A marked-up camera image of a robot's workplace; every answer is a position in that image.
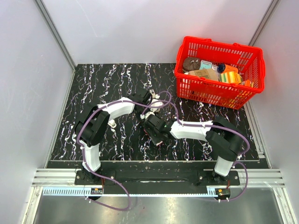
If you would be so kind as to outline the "brown cardboard box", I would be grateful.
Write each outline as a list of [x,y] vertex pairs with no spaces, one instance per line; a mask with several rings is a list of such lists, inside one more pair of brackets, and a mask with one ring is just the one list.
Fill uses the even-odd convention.
[[213,69],[192,70],[189,71],[188,74],[212,81],[219,81],[219,73],[214,71]]

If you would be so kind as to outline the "orange snack packet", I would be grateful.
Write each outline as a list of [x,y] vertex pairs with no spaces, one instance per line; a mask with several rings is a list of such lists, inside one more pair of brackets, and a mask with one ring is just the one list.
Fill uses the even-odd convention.
[[252,82],[249,79],[247,79],[247,80],[239,83],[239,85],[253,88],[254,82]]

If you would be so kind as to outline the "red plastic basket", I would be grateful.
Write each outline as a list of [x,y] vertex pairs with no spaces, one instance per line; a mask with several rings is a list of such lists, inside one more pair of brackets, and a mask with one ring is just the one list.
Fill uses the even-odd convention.
[[261,48],[186,36],[176,59],[177,96],[240,109],[265,84]]

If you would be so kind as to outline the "teal white card box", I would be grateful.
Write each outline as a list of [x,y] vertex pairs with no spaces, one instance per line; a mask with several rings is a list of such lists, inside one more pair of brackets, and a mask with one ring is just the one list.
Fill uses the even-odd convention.
[[203,70],[203,69],[211,69],[211,68],[212,68],[212,65],[213,65],[212,62],[205,61],[205,60],[201,60],[201,61],[200,61],[200,67],[199,67],[199,69],[200,69],[200,70]]

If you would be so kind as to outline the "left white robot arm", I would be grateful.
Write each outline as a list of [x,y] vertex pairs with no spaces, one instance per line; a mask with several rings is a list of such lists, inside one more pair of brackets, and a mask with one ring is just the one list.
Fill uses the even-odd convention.
[[87,170],[85,179],[90,184],[97,184],[101,179],[101,173],[98,171],[101,166],[99,144],[106,133],[108,123],[123,115],[141,113],[151,100],[152,94],[144,90],[110,103],[91,105],[80,114],[75,125],[76,143],[82,150],[83,167]]

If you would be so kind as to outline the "yellow green sponge pack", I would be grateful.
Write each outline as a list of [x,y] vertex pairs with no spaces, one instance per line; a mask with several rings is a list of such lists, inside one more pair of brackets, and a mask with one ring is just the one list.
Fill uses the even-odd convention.
[[240,84],[242,77],[234,71],[223,72],[220,74],[220,81],[227,84]]

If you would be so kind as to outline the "brown round object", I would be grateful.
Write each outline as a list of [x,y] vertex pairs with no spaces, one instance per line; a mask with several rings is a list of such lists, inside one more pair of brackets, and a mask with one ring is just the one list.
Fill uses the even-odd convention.
[[198,70],[200,68],[200,59],[197,57],[188,57],[183,62],[183,72]]

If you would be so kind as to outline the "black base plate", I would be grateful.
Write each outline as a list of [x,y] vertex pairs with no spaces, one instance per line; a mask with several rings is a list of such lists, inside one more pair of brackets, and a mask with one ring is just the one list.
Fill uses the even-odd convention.
[[239,186],[237,171],[214,173],[214,161],[102,161],[98,174],[121,183],[183,183],[192,186]]

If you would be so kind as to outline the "staple box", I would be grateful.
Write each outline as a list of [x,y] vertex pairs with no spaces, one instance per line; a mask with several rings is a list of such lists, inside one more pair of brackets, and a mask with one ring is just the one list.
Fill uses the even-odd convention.
[[145,129],[145,132],[155,146],[159,146],[163,143],[164,139],[160,134],[157,134],[156,132],[149,129]]

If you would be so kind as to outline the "black grey stapler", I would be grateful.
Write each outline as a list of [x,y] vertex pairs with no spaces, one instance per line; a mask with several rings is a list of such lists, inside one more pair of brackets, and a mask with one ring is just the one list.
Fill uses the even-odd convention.
[[155,91],[154,91],[153,89],[150,89],[149,91],[150,91],[152,97],[153,97],[153,98],[156,98],[156,93],[155,93]]

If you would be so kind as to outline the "aluminium rail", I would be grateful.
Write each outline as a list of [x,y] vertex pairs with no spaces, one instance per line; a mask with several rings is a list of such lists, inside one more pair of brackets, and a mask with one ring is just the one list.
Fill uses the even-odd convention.
[[79,184],[73,169],[40,169],[32,185],[42,187],[48,196],[131,196],[131,197],[217,197],[217,191],[229,188],[284,188],[284,181],[278,170],[268,170],[263,176],[261,170],[237,170],[229,184],[193,185],[187,181],[139,181],[125,182],[123,190],[119,185]]

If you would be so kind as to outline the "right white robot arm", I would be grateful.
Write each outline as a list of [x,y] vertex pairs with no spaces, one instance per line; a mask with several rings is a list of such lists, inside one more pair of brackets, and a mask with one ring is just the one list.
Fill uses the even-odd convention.
[[213,121],[190,122],[179,119],[164,120],[157,115],[149,115],[143,121],[146,134],[155,145],[167,139],[194,139],[207,142],[216,152],[216,165],[213,181],[223,185],[229,180],[229,172],[237,157],[241,154],[242,145],[250,144],[246,137],[224,117],[216,117]]

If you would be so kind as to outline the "orange bottle blue cap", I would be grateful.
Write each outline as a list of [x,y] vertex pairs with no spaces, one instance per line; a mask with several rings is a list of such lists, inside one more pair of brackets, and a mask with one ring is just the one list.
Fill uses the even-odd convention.
[[230,71],[239,73],[239,70],[236,67],[233,67],[233,66],[230,66],[230,65],[227,65],[224,63],[220,63],[217,67],[218,73],[225,73],[225,72],[230,72]]

